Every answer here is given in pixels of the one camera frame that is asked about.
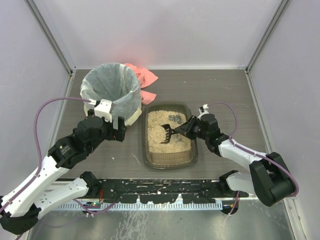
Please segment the black litter scoop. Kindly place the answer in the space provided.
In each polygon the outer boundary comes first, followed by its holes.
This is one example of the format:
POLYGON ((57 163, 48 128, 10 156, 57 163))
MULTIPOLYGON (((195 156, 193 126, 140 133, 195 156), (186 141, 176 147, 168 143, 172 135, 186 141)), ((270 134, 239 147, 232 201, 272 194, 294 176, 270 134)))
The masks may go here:
POLYGON ((161 144, 168 144, 171 140, 171 136, 178 134, 178 132, 175 129, 171 128, 169 124, 163 124, 162 127, 165 130, 165 138, 161 142, 161 144))

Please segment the dark translucent litter box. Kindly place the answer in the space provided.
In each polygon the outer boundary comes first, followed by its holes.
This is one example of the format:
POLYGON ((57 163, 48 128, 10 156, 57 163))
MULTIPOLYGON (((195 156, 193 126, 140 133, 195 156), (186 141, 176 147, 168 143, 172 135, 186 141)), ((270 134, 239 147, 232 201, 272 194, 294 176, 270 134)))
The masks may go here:
POLYGON ((175 133, 174 129, 192 116, 181 101, 152 103, 142 112, 142 156, 153 169, 189 167, 198 160, 196 140, 175 133))

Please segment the trash bin with white liner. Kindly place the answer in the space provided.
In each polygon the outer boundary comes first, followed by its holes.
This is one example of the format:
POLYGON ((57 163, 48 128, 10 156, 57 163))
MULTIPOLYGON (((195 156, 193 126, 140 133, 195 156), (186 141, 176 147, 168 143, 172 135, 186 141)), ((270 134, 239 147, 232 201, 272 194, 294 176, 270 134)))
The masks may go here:
POLYGON ((122 63, 106 63, 89 71, 82 80, 80 96, 113 104, 113 118, 123 117, 131 126, 142 114, 141 84, 134 71, 122 63))

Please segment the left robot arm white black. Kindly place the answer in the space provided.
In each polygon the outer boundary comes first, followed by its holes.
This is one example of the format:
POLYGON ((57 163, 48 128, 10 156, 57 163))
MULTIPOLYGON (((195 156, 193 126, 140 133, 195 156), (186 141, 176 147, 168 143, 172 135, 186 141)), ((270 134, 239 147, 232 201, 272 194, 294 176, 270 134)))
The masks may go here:
POLYGON ((123 142, 125 119, 114 123, 93 111, 77 124, 72 134, 60 138, 49 149, 41 166, 30 174, 16 189, 0 200, 0 224, 14 235, 33 228, 44 215, 70 200, 101 192, 101 183, 90 171, 83 172, 71 183, 51 192, 45 190, 58 178, 85 160, 105 140, 123 142))

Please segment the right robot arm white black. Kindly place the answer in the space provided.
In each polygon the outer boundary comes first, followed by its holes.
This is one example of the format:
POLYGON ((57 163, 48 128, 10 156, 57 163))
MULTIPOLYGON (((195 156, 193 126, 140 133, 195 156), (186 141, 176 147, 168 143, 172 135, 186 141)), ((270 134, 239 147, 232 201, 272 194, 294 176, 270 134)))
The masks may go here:
POLYGON ((224 181, 232 191, 253 194, 268 207, 299 192, 298 183, 280 154, 258 152, 239 144, 221 132, 214 114, 192 116, 174 131, 190 140, 204 140, 210 152, 249 171, 249 174, 235 171, 224 175, 224 181))

